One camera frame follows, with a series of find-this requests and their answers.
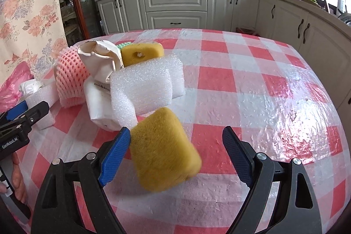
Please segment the drawer handle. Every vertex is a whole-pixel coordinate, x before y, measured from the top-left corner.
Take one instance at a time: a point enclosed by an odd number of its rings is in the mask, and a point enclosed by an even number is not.
[[[304,23],[304,21],[305,21],[304,19],[301,20],[301,23],[300,23],[300,25],[299,25],[299,28],[297,29],[297,32],[299,33],[299,35],[297,36],[298,39],[300,39],[300,37],[301,37],[301,34],[300,34],[300,27],[301,27],[301,25]]]
[[[272,8],[272,19],[274,19],[274,14],[273,14],[273,10],[275,9],[276,5],[274,5],[274,7]]]
[[[310,24],[307,24],[307,28],[305,29],[305,31],[304,31],[304,44],[306,43],[306,31],[310,28]]]

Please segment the checkered tablecloth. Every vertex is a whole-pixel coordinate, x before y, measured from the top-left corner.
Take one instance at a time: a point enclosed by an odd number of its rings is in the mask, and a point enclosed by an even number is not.
[[[335,223],[351,195],[349,149],[329,96],[294,48],[259,37],[194,29],[146,30],[100,39],[116,44],[159,42],[166,54],[175,53],[182,60],[186,95],[169,107],[202,158],[195,178],[162,193],[148,193],[139,185],[127,153],[105,192],[128,234],[227,231],[249,191],[222,145],[227,125],[274,160],[301,158],[318,199],[323,232]],[[94,125],[85,104],[64,109],[57,103],[52,112],[55,125],[42,131],[34,128],[30,144],[18,151],[32,209],[54,158],[80,160],[116,134]],[[268,224],[277,190],[274,183],[259,229]],[[85,225],[93,229],[79,185],[76,192]]]

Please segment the pink plastic bag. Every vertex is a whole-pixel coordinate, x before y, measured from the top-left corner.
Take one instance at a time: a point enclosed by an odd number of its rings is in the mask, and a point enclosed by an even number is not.
[[[18,90],[19,85],[33,78],[34,76],[30,73],[26,62],[17,65],[0,88],[0,113],[8,111],[17,104],[22,96],[22,93]]]

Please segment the silver screw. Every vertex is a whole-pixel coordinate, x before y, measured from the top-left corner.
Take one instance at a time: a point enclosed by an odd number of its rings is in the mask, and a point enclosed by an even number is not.
[[[292,159],[295,165],[301,165],[301,160],[299,158]]]
[[[96,157],[96,154],[95,154],[95,153],[93,153],[93,152],[92,152],[92,153],[88,153],[88,154],[87,154],[87,159],[88,159],[88,160],[94,160],[94,159],[95,159],[95,157]]]
[[[60,163],[60,159],[59,158],[55,158],[54,160],[52,160],[52,164],[53,165],[58,165]]]
[[[265,153],[258,153],[256,156],[260,160],[265,160],[267,158],[267,155]]]

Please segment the human hand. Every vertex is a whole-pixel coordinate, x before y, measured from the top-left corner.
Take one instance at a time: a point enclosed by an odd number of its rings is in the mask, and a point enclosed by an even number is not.
[[[20,160],[16,152],[12,153],[12,161],[12,186],[15,190],[15,196],[19,201],[25,203],[27,199],[26,186],[24,185],[23,176],[19,167]],[[3,183],[0,183],[0,192],[6,193],[6,186]]]

